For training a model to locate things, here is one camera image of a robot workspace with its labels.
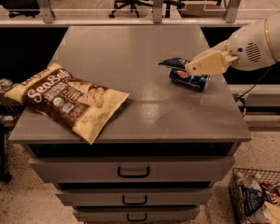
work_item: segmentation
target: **wire basket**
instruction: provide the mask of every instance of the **wire basket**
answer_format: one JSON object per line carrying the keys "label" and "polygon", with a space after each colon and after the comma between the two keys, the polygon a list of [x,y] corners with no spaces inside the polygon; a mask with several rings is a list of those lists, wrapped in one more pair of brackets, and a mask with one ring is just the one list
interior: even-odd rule
{"label": "wire basket", "polygon": [[254,176],[256,173],[258,173],[261,175],[262,180],[275,185],[277,183],[280,183],[280,172],[245,168],[232,169],[232,176],[228,189],[231,197],[231,206],[233,210],[234,219],[237,224],[250,224],[251,222],[248,221],[245,217],[241,188],[236,185],[236,174],[238,173],[242,173],[244,178]]}

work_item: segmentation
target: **blue object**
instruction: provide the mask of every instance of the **blue object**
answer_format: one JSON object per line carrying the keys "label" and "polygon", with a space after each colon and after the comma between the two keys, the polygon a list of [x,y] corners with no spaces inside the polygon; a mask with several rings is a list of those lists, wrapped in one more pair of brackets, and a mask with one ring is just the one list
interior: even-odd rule
{"label": "blue object", "polygon": [[183,83],[194,89],[203,91],[206,87],[209,76],[189,76],[185,71],[171,69],[169,78],[173,82]]}

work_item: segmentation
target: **drawer handle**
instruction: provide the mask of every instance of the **drawer handle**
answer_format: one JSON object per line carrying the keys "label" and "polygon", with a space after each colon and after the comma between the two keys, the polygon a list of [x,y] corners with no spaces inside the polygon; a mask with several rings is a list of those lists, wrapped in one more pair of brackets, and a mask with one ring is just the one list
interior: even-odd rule
{"label": "drawer handle", "polygon": [[123,175],[123,174],[121,173],[121,168],[120,168],[120,167],[118,168],[118,176],[120,176],[120,177],[122,177],[122,178],[144,178],[144,177],[149,176],[149,174],[150,174],[150,169],[149,169],[149,167],[147,167],[147,171],[146,171],[146,173],[143,174],[143,175]]}
{"label": "drawer handle", "polygon": [[125,196],[122,196],[122,203],[125,205],[144,205],[147,203],[147,196],[145,195],[144,200],[141,203],[127,203],[125,201]]}
{"label": "drawer handle", "polygon": [[131,221],[131,222],[146,221],[147,213],[145,214],[145,216],[142,219],[133,219],[133,218],[130,218],[130,214],[127,214],[127,220]]}

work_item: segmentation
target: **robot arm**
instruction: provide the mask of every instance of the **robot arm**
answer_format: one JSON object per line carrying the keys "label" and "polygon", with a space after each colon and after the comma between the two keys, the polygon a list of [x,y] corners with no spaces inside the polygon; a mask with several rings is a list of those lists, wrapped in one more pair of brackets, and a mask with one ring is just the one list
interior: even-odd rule
{"label": "robot arm", "polygon": [[229,66],[257,70],[280,62],[280,12],[244,26],[186,64],[192,76],[225,73]]}

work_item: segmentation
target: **background table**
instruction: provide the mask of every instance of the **background table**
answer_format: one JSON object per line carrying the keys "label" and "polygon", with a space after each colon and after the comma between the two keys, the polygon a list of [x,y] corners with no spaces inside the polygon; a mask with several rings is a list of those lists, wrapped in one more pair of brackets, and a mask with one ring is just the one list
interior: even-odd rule
{"label": "background table", "polygon": [[130,93],[91,146],[26,108],[10,140],[78,220],[195,218],[250,133],[222,75],[205,91],[176,85],[158,63],[207,49],[198,26],[70,27],[52,63]]}

